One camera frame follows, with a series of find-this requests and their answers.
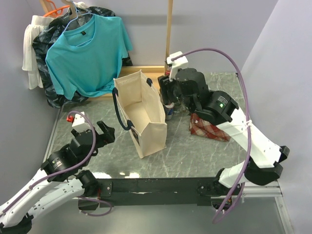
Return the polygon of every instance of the red plaid napkin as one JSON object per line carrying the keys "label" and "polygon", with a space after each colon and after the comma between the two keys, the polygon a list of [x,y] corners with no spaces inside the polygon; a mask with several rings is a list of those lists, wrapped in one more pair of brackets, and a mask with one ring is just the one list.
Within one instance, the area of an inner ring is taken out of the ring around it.
{"label": "red plaid napkin", "polygon": [[229,141],[231,137],[208,121],[202,120],[197,114],[191,114],[190,129],[192,135],[207,137],[219,141]]}

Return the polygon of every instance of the can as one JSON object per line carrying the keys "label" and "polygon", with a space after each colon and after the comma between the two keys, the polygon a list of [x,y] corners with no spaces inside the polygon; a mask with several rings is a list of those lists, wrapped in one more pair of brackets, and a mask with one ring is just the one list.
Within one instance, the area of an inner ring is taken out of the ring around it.
{"label": "can", "polygon": [[166,120],[171,120],[172,116],[174,115],[174,106],[174,103],[171,103],[170,105],[164,105]]}

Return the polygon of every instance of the canvas tote bag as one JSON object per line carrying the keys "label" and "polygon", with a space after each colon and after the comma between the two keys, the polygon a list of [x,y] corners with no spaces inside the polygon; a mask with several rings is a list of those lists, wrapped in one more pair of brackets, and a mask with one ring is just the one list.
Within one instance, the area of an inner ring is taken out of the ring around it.
{"label": "canvas tote bag", "polygon": [[[167,124],[157,89],[141,71],[114,79],[113,99],[117,118],[129,130],[140,158],[166,148]],[[120,118],[118,106],[125,126]]]}

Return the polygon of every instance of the white wall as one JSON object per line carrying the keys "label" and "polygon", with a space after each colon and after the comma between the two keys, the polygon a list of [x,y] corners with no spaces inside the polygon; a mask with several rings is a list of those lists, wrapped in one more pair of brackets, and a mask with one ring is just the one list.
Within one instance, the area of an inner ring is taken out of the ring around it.
{"label": "white wall", "polygon": [[0,14],[0,205],[20,190],[42,164],[56,110],[44,91],[28,89],[21,69],[24,31],[32,10],[26,1],[2,1]]}
{"label": "white wall", "polygon": [[279,183],[297,234],[311,233],[312,1],[279,0],[243,76],[254,123],[291,154]]}
{"label": "white wall", "polygon": [[[39,0],[27,0],[43,14]],[[54,1],[62,6],[60,0]],[[123,18],[134,45],[134,65],[163,65],[166,46],[167,0],[84,0],[89,6],[113,10]],[[174,0],[170,51],[200,47],[224,50],[242,67],[277,0]],[[200,71],[233,71],[220,55],[189,56]]]}

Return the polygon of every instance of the blue t-shirt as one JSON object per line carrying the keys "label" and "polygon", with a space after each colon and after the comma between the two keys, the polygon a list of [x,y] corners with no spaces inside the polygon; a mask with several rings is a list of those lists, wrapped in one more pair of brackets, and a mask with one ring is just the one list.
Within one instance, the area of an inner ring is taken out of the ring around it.
{"label": "blue t-shirt", "polygon": [[75,91],[86,97],[111,93],[128,50],[132,44],[120,17],[93,15],[63,32],[45,59],[56,93],[69,100]]}

